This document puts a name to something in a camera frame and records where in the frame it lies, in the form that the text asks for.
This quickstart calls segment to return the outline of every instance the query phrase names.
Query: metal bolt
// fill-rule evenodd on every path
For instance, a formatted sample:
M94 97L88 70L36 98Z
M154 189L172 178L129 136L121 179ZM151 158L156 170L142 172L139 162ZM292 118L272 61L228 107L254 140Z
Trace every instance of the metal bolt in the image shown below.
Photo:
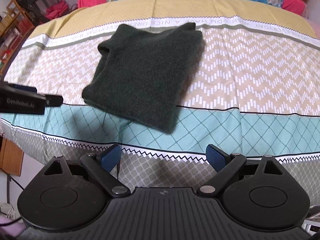
M207 194L210 194L210 193L213 193L216 191L216 188L213 187L213 186L210 186L210 185L204 185L204 186L201 186L200 187L200 191L202 193L207 193Z
M127 192L127 188L124 186L115 186L112 188L112 192L115 194L123 194Z

